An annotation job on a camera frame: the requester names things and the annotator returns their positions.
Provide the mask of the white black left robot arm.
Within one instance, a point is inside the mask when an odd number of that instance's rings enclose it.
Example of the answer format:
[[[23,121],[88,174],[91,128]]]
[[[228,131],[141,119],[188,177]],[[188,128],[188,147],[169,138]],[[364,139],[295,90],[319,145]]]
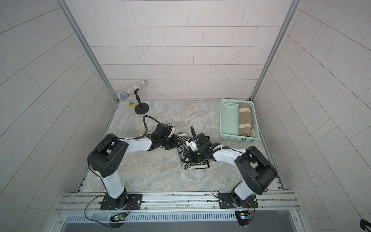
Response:
[[[172,126],[160,123],[152,134],[136,138],[123,138],[110,133],[88,155],[88,166],[101,179],[105,199],[111,201],[114,208],[122,208],[126,200],[127,191],[117,173],[124,155],[157,148],[173,149],[182,144],[173,132]]]

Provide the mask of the brown beige plaid scarf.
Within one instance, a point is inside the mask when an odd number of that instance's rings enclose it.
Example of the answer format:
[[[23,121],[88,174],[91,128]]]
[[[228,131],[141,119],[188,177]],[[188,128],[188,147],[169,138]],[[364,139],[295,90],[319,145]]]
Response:
[[[243,137],[255,137],[252,121],[252,110],[248,103],[239,103],[239,135]]]

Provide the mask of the right green circuit board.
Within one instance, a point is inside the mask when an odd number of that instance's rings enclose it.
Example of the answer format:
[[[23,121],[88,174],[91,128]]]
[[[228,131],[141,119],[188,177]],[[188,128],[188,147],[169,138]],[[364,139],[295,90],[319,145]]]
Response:
[[[249,211],[235,211],[235,217],[239,226],[247,226],[251,221],[252,214]]]

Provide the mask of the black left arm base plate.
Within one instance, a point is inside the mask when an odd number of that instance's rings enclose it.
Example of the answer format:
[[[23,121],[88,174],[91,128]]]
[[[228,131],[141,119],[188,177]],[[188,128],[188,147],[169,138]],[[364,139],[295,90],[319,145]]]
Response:
[[[142,199],[142,194],[124,194],[117,199],[106,194],[99,202],[100,210],[139,210]]]

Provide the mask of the glittery silver microphone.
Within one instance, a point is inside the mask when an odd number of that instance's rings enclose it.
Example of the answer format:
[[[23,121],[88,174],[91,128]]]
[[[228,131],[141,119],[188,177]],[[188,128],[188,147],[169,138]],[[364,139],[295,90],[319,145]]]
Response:
[[[120,93],[119,97],[120,100],[125,101],[130,95],[134,94],[137,90],[145,86],[147,82],[145,80],[141,80],[138,83],[136,83],[134,86],[130,87],[126,91]]]

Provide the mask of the small yellow toy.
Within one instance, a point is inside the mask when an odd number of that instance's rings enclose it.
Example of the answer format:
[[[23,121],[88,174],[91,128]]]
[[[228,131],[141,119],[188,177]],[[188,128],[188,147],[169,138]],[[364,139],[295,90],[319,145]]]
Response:
[[[134,107],[135,107],[135,103],[132,102],[132,101],[129,102],[129,103],[128,103],[128,107],[129,107],[129,108],[134,108]]]

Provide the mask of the aluminium mounting rail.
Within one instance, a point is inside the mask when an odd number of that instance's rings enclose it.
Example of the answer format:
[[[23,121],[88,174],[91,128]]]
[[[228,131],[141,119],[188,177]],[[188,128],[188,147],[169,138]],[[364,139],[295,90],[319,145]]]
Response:
[[[142,192],[141,198],[129,193],[131,213],[180,212],[180,211],[219,211],[219,210],[292,210],[299,209],[293,191],[274,190],[262,195],[251,196],[249,203],[236,208],[230,194],[217,192]],[[63,194],[55,213],[101,213],[103,193]]]

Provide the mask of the green circuit board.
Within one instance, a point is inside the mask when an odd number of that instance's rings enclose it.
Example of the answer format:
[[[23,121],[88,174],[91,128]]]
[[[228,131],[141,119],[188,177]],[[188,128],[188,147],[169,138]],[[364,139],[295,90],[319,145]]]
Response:
[[[249,211],[235,211],[235,217],[239,226],[247,226],[251,221],[252,214]]]
[[[120,221],[124,221],[126,219],[126,217],[127,217],[127,214],[121,213],[121,214],[111,216],[109,221],[110,222],[120,222]]]

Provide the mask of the black round microphone stand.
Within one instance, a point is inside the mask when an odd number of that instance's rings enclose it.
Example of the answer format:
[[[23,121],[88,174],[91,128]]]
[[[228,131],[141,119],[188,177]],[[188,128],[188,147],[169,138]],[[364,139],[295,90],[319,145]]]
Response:
[[[149,111],[149,105],[146,104],[146,103],[141,102],[141,99],[138,95],[138,91],[139,91],[139,89],[136,89],[134,91],[136,100],[138,102],[138,105],[135,106],[135,113],[138,114],[138,115],[144,115],[145,113],[147,113]]]

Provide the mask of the left green circuit board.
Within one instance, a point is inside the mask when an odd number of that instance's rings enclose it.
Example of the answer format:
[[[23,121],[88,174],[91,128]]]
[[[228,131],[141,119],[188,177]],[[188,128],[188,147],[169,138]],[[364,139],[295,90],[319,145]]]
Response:
[[[111,216],[109,221],[110,222],[120,222],[120,221],[124,221],[126,219],[126,217],[127,217],[127,214],[121,213],[121,214]]]

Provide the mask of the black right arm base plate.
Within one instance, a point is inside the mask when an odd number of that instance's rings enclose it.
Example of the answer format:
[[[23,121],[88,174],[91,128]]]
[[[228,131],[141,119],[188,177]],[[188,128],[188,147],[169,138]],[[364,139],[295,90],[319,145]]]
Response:
[[[240,199],[235,193],[221,193],[219,192],[216,197],[219,201],[219,207],[221,209],[255,209],[258,208],[258,200],[255,194],[250,195],[246,199]]]

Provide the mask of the mint green plastic basket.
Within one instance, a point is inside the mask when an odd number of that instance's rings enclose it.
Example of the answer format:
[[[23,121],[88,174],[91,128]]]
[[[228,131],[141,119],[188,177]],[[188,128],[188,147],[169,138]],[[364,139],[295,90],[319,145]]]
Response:
[[[254,137],[239,135],[239,103],[242,102],[249,104],[251,108]],[[220,139],[250,143],[260,140],[259,125],[257,122],[255,106],[252,101],[225,98],[220,99]]]

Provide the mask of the black white houndstooth scarf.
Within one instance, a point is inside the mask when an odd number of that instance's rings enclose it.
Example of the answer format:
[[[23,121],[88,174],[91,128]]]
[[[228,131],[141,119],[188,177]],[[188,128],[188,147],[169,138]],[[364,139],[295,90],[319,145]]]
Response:
[[[177,142],[180,144],[177,147],[177,152],[183,168],[186,171],[210,168],[209,162],[207,161],[191,161],[190,154],[192,149],[186,145],[188,140],[189,136],[187,133],[180,133],[177,135]]]

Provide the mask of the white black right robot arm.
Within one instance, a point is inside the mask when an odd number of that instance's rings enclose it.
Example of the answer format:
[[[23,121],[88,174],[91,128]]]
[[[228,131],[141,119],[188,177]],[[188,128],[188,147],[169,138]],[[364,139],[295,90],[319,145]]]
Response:
[[[277,170],[255,146],[243,150],[220,143],[213,144],[209,136],[196,134],[192,126],[190,130],[192,137],[187,144],[190,151],[186,155],[186,162],[194,164],[215,161],[237,167],[243,181],[231,192],[235,200],[244,201],[251,195],[262,195],[277,177]]]

